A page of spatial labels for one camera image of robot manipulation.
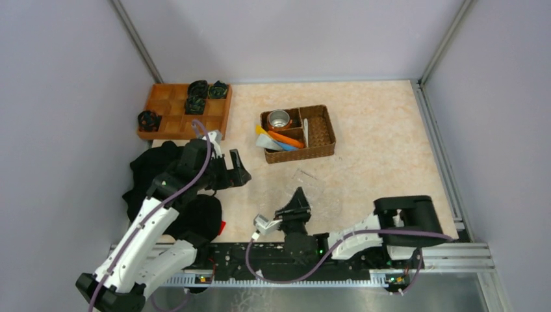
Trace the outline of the brown wicker divided basket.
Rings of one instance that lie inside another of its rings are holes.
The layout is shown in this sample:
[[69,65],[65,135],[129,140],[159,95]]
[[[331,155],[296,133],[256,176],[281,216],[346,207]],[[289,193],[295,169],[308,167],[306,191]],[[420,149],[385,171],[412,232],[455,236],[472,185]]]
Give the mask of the brown wicker divided basket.
[[269,164],[288,161],[300,161],[332,156],[335,153],[336,136],[331,123],[329,111],[325,105],[313,105],[285,109],[292,119],[288,129],[277,131],[305,144],[303,119],[309,122],[309,147],[296,151],[271,151],[266,149],[264,156]]

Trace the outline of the clear textured plastic tray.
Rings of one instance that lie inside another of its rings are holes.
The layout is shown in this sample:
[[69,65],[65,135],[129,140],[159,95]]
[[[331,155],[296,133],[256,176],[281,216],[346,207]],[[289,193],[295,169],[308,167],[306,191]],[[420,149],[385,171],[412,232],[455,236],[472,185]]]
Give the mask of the clear textured plastic tray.
[[264,195],[262,203],[259,204],[258,213],[264,216],[274,216],[277,209],[287,204],[294,191],[301,187],[311,206],[312,220],[315,222],[328,221],[341,215],[342,198],[338,192],[334,192],[325,186],[316,187],[312,185],[285,185],[275,191]]

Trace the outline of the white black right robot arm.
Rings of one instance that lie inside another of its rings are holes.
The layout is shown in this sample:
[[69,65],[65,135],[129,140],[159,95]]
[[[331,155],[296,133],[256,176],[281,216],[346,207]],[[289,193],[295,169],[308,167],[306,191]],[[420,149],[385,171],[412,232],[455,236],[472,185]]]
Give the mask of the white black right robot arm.
[[273,221],[285,235],[285,252],[300,264],[322,257],[345,261],[379,247],[392,260],[403,260],[418,248],[451,240],[443,233],[433,200],[427,195],[379,198],[366,218],[346,229],[320,235],[308,234],[305,225],[310,219],[311,206],[302,188],[274,213]]

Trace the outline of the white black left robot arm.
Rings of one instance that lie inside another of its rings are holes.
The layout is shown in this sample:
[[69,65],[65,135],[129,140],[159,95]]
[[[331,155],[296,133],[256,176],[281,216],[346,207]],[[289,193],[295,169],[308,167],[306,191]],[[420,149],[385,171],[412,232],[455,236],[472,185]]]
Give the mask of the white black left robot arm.
[[195,138],[148,184],[133,187],[129,229],[94,272],[77,279],[90,311],[141,311],[169,277],[205,255],[223,227],[216,192],[251,179],[238,150],[229,154],[231,168],[217,141]]

